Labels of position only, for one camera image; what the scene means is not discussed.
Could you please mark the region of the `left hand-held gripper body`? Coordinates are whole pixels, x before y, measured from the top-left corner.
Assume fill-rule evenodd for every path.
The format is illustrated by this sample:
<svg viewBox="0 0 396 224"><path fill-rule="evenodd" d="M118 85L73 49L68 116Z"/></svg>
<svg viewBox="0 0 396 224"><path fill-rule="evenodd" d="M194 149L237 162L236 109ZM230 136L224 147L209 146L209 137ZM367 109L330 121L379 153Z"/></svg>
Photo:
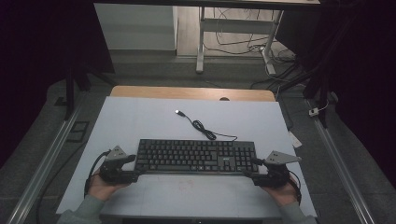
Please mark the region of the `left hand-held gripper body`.
<svg viewBox="0 0 396 224"><path fill-rule="evenodd" d="M123 171L123 159L127 155L120 146L115 146L106 155L106 158L100 166L99 176L107 183L112 185L131 184L133 178L133 171Z"/></svg>

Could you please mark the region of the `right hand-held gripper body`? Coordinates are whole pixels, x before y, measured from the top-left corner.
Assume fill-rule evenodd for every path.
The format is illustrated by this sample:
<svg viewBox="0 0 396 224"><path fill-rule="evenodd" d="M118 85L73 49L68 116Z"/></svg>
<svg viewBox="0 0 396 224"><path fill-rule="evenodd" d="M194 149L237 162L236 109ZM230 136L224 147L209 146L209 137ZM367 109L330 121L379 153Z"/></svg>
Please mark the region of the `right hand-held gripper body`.
<svg viewBox="0 0 396 224"><path fill-rule="evenodd" d="M272 151L270 155L264 160L264 165L267 168L267 174L258 174L259 178L253 180L255 186L280 188L285 186L290 180L290 170L287 168L288 163L301 161L297 156L282 153L279 151Z"/></svg>

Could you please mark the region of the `black keyboard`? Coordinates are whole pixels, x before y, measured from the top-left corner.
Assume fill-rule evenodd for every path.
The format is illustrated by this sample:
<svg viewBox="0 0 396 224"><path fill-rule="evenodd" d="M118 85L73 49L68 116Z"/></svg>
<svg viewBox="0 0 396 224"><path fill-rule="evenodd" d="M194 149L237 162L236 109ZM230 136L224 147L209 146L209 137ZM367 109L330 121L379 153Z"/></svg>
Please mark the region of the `black keyboard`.
<svg viewBox="0 0 396 224"><path fill-rule="evenodd" d="M241 175L257 173L253 142L141 139L135 168L153 174Z"/></svg>

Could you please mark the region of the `person's left hand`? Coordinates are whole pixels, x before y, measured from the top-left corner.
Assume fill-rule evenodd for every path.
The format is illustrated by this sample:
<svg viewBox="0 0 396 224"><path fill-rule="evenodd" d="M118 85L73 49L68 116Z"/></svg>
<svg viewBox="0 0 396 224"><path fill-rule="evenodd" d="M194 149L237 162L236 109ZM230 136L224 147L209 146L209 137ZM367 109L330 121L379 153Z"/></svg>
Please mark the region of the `person's left hand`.
<svg viewBox="0 0 396 224"><path fill-rule="evenodd" d="M126 184L111 185L105 182L99 175L91 177L88 194L103 202L110 199L110 197L119 189L126 188Z"/></svg>

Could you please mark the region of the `white table mat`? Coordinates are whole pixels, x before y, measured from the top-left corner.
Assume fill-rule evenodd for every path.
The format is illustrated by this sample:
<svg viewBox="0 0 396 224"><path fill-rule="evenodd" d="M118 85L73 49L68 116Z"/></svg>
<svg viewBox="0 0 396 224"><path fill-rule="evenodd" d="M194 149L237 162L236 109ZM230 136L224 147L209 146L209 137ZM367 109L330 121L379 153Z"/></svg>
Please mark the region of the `white table mat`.
<svg viewBox="0 0 396 224"><path fill-rule="evenodd" d="M134 154L142 139L201 140L203 135L191 126L194 119L222 140L253 142L260 159L274 150L294 152L276 102L108 97L57 211L78 208L88 173L101 153L119 146ZM150 218L280 216L272 198L243 175L141 175L130 187L118 190L102 212Z"/></svg>

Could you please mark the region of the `white paper tag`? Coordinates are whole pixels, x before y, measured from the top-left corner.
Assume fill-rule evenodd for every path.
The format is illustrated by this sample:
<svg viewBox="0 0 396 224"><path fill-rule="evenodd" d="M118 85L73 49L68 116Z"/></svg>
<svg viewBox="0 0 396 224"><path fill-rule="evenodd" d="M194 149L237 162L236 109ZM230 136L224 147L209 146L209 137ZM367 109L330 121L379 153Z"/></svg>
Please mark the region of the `white paper tag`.
<svg viewBox="0 0 396 224"><path fill-rule="evenodd" d="M289 136L294 148L298 148L303 145L301 141L292 132L289 132Z"/></svg>

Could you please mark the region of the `black metal stand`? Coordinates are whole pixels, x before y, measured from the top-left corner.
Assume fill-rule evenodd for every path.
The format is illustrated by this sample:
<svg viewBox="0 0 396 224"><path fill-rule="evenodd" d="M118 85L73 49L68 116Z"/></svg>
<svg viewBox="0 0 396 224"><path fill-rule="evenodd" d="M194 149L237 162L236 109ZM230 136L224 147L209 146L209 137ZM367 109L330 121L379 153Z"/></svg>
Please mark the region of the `black metal stand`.
<svg viewBox="0 0 396 224"><path fill-rule="evenodd" d="M66 106L65 120L69 120L75 111L75 86L78 86L80 91L89 91L91 89L92 84L88 74L98 77L111 87L118 86L115 80L88 63L80 63L68 68L65 76L65 100L62 101L62 105Z"/></svg>
<svg viewBox="0 0 396 224"><path fill-rule="evenodd" d="M324 128L328 127L326 108L328 106L329 76L328 66L324 63L319 63L310 71L305 72L287 84L281 85L279 88L279 91L282 92L307 80L308 83L304 88L303 96L305 99L313 99L316 95L319 96L318 120Z"/></svg>

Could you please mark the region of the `white cabinet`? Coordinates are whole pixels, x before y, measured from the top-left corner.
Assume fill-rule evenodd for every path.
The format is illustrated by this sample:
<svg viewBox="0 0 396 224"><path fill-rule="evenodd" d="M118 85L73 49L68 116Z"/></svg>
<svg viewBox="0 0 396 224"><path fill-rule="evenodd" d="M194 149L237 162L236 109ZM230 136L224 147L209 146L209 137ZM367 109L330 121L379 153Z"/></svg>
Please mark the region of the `white cabinet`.
<svg viewBox="0 0 396 224"><path fill-rule="evenodd" d="M94 7L109 49L177 49L177 7L99 3Z"/></svg>

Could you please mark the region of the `dark curtain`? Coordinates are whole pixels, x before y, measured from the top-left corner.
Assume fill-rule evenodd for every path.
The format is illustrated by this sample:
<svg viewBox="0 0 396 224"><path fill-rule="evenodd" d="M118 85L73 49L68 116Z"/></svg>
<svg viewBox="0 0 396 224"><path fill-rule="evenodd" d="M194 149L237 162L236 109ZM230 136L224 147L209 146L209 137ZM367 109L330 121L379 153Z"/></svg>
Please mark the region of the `dark curtain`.
<svg viewBox="0 0 396 224"><path fill-rule="evenodd" d="M96 0L0 0L0 168L27 133L47 90L68 73L114 71Z"/></svg>
<svg viewBox="0 0 396 224"><path fill-rule="evenodd" d="M319 0L287 10L276 39L312 71L304 96L334 92L335 107L396 188L396 0Z"/></svg>

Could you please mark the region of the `aluminium rail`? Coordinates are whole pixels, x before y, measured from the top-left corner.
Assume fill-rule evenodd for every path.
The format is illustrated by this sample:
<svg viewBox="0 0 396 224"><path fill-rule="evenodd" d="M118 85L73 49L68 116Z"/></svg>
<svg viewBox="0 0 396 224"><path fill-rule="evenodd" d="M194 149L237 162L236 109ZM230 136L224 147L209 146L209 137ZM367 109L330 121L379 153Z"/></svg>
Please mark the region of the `aluminium rail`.
<svg viewBox="0 0 396 224"><path fill-rule="evenodd" d="M54 139L49 145L43 159L38 164L35 172L27 184L23 194L18 200L14 210L8 218L6 224L23 224L27 218L39 191L43 187L45 180L47 179L50 169L55 163L63 145L66 140L68 133L70 132L73 124L79 112L81 110L81 104L77 104L75 109L71 112L69 118L62 122L60 129L56 132Z"/></svg>
<svg viewBox="0 0 396 224"><path fill-rule="evenodd" d="M318 118L313 118L313 121L361 224L376 224L367 202L364 200L360 189L349 172L328 129L323 127Z"/></svg>

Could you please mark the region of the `white desk frame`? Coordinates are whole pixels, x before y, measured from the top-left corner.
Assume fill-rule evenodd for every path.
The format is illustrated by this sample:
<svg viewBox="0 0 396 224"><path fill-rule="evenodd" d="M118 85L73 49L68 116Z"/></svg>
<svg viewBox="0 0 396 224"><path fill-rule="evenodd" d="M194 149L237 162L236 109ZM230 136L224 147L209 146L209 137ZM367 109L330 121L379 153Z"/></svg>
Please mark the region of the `white desk frame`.
<svg viewBox="0 0 396 224"><path fill-rule="evenodd" d="M263 47L259 47L259 53L264 60L265 72L268 75L274 75L276 70L270 59L270 50L272 49L272 44L282 14L282 10L275 10L275 16L269 21L226 19L224 16L219 16L215 19L206 18L205 7L201 7L199 15L199 44L197 49L196 73L202 74L204 72L205 33L221 32L226 34L265 35L266 42Z"/></svg>

